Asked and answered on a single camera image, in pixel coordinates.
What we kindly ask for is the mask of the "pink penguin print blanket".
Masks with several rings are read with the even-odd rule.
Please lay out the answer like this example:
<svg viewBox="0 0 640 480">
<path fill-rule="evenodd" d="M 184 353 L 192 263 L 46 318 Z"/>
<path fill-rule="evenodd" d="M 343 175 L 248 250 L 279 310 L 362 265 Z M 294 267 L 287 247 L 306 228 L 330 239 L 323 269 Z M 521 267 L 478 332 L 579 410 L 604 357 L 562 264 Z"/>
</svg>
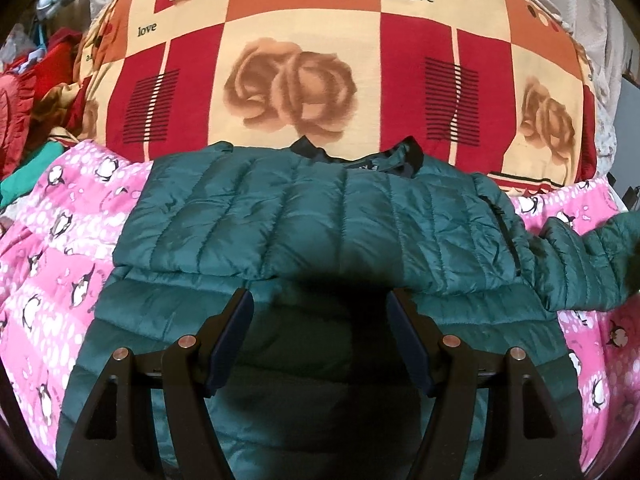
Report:
<svg viewBox="0 0 640 480">
<path fill-rule="evenodd" d="M 65 389 L 152 165 L 84 141 L 47 168 L 1 239 L 1 361 L 53 462 Z"/>
</svg>

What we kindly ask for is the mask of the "red clothes pile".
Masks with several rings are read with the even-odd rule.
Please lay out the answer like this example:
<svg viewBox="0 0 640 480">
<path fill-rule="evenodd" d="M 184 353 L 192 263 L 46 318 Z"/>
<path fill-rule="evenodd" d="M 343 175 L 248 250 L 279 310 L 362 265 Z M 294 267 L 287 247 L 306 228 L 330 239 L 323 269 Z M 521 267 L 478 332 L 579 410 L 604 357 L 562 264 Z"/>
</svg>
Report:
<svg viewBox="0 0 640 480">
<path fill-rule="evenodd" d="M 91 138 L 85 120 L 87 81 L 79 76 L 78 55 L 85 37 L 80 32 L 63 27 L 48 43 L 48 52 L 26 74 L 35 84 L 29 129 L 25 148 L 39 148 L 53 134 L 54 128 L 63 128 L 63 144 Z"/>
</svg>

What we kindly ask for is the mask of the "red orange rose quilt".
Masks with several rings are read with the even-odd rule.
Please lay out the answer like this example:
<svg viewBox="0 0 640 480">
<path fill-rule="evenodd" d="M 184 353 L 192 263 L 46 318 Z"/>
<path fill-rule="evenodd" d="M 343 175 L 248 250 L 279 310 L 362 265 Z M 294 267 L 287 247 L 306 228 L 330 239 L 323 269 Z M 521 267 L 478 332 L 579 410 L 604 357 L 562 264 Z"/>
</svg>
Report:
<svg viewBox="0 0 640 480">
<path fill-rule="evenodd" d="M 133 162 L 412 136 L 515 194 L 596 172 L 587 58 L 533 0 L 112 0 L 77 73 L 89 136 Z"/>
</svg>

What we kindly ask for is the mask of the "red heart ruffled pillow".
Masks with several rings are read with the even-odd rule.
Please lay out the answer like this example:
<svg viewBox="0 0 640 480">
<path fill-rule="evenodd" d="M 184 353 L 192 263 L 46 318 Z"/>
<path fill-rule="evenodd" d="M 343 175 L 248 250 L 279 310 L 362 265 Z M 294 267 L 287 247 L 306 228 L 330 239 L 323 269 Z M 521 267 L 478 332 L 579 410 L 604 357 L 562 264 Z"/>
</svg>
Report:
<svg viewBox="0 0 640 480">
<path fill-rule="evenodd" d="M 3 73 L 0 91 L 0 170 L 6 178 L 20 164 L 34 106 L 36 77 Z"/>
</svg>

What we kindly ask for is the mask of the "teal green garment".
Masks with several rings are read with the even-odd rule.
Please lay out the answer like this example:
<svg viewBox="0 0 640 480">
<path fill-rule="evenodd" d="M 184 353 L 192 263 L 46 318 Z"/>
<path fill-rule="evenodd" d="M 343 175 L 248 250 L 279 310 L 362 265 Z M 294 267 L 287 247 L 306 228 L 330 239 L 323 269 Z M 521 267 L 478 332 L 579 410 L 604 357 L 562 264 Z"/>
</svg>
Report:
<svg viewBox="0 0 640 480">
<path fill-rule="evenodd" d="M 49 141 L 32 152 L 13 174 L 1 181 L 1 208 L 32 192 L 41 175 L 63 152 L 63 145 L 55 141 Z"/>
</svg>

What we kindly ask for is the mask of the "dark green puffer jacket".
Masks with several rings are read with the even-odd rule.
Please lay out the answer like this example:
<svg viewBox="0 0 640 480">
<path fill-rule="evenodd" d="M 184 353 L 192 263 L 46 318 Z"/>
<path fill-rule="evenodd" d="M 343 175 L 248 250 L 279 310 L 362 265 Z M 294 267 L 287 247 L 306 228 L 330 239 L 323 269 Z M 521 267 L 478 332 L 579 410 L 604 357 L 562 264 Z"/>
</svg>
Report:
<svg viewBox="0 0 640 480">
<path fill-rule="evenodd" d="M 527 351 L 578 457 L 582 397 L 558 315 L 639 288 L 639 216 L 586 234 L 527 231 L 493 180 L 425 157 L 411 177 L 220 142 L 157 159 L 117 242 L 65 391 L 64 455 L 110 354 L 196 332 L 239 288 L 255 313 L 228 384 L 206 403 L 239 479 L 399 479 L 432 409 L 412 384 L 386 299 L 471 347 Z"/>
</svg>

